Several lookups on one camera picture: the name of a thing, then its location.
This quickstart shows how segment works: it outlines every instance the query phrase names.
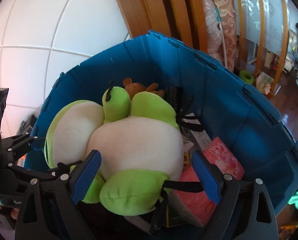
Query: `brown teddy bear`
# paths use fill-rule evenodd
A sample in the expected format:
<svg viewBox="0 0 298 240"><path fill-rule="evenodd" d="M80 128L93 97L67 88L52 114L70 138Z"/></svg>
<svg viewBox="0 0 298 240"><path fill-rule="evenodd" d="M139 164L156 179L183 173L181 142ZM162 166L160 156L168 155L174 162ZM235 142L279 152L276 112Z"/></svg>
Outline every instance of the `brown teddy bear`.
<svg viewBox="0 0 298 240"><path fill-rule="evenodd" d="M125 90L128 92L131 100L133 99L135 94L144 91L154 93L162 98L164 97L164 90L160 89L158 91L155 91L158 88L157 83L153 83L150 86L146 87L140 83L132 83L131 78L125 78L123 80L123 86L125 87Z"/></svg>

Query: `blue plastic bin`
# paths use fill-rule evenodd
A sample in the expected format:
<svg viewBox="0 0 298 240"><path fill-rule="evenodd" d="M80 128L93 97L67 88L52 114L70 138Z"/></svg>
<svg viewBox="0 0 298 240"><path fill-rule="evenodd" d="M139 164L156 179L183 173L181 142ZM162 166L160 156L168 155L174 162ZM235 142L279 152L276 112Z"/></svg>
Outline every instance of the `blue plastic bin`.
<svg viewBox="0 0 298 240"><path fill-rule="evenodd" d="M180 86L195 95L191 107L211 139L219 136L245 169L244 180L261 178L278 214L298 187L298 142L280 121L277 109L253 86L220 62L182 42L150 31L118 44L62 73L46 99L32 135L46 136L58 111L87 99L101 104L113 80L131 77L146 86Z"/></svg>

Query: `wooden floor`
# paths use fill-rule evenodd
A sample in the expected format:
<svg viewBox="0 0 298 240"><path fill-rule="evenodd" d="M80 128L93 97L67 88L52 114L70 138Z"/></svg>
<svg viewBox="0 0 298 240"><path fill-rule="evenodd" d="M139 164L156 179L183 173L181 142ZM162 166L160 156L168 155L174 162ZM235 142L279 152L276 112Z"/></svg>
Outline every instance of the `wooden floor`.
<svg viewBox="0 0 298 240"><path fill-rule="evenodd" d="M281 120L298 140L298 87L291 74L282 73L279 81L281 88L271 103L280 111Z"/></svg>

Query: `green and white plush toy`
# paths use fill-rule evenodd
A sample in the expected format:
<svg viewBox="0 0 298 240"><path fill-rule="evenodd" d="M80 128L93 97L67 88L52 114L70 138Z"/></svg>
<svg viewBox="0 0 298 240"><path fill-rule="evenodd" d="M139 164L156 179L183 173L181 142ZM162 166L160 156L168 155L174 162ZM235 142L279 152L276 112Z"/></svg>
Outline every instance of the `green and white plush toy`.
<svg viewBox="0 0 298 240"><path fill-rule="evenodd" d="M46 161L54 168L98 150L102 163L83 201L100 201L124 216L148 213L164 181L178 180L182 171L176 113L156 94L141 92L131 101L121 87L108 89L102 103L76 101L55 116L47 132Z"/></svg>

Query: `green rolled mat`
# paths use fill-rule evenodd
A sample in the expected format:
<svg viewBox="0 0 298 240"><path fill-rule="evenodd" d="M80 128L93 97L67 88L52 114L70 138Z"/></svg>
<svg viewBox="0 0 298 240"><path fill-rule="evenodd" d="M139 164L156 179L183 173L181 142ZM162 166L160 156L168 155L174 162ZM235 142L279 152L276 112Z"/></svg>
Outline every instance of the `green rolled mat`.
<svg viewBox="0 0 298 240"><path fill-rule="evenodd" d="M251 85L254 81L254 77L252 76L252 74L246 70L240 71L239 78L241 78L245 83L251 84Z"/></svg>

